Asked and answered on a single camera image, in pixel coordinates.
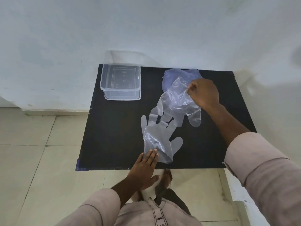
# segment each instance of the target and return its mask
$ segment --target person's left hand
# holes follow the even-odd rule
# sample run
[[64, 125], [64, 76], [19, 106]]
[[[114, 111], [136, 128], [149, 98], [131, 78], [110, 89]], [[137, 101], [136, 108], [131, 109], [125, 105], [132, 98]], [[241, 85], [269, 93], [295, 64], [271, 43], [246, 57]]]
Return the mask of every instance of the person's left hand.
[[138, 179], [138, 181], [141, 183], [140, 190], [145, 190], [146, 188], [152, 186], [160, 178], [159, 175], [152, 177], [158, 162], [158, 157], [159, 155], [157, 153], [157, 149], [149, 150], [144, 159], [142, 159], [143, 153], [141, 153], [130, 170], [128, 177], [133, 176]]

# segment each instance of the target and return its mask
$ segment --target stacked plastic container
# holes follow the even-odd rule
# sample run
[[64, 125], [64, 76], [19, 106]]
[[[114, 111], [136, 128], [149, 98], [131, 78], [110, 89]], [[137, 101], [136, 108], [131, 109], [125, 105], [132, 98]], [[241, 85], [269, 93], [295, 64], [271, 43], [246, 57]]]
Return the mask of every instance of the stacked plastic container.
[[141, 98], [141, 53], [107, 51], [101, 72], [100, 88], [107, 100], [134, 101]]

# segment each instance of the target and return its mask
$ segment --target shirt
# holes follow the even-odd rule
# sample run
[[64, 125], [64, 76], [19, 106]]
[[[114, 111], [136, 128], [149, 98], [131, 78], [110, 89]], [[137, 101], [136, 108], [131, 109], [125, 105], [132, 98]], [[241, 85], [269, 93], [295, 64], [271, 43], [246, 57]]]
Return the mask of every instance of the shirt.
[[[301, 169], [258, 133], [243, 133], [229, 145], [225, 165], [246, 188], [271, 225], [301, 225]], [[124, 205], [112, 189], [93, 193], [57, 226], [201, 225], [162, 198]]]

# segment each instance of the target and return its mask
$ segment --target person's left arm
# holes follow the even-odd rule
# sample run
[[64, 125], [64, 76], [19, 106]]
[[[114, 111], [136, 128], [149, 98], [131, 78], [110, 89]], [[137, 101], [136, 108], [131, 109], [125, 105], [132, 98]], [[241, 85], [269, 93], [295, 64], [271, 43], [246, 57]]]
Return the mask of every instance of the person's left arm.
[[140, 154], [127, 177], [111, 189], [93, 193], [77, 210], [62, 219], [56, 226], [113, 226], [121, 207], [138, 190], [152, 185], [158, 176], [152, 177], [158, 162], [156, 149], [150, 150], [144, 159]]

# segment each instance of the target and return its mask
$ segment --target dark pants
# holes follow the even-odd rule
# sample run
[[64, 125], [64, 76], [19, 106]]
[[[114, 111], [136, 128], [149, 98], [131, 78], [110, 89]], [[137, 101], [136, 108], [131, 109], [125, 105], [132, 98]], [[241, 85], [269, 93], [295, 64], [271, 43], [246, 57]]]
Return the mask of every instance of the dark pants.
[[191, 215], [189, 212], [188, 207], [185, 205], [185, 203], [175, 194], [175, 192], [172, 189], [156, 189], [156, 198], [155, 202], [157, 205], [161, 204], [162, 198], [165, 198], [166, 200], [169, 200], [176, 205], [178, 205], [184, 212]]

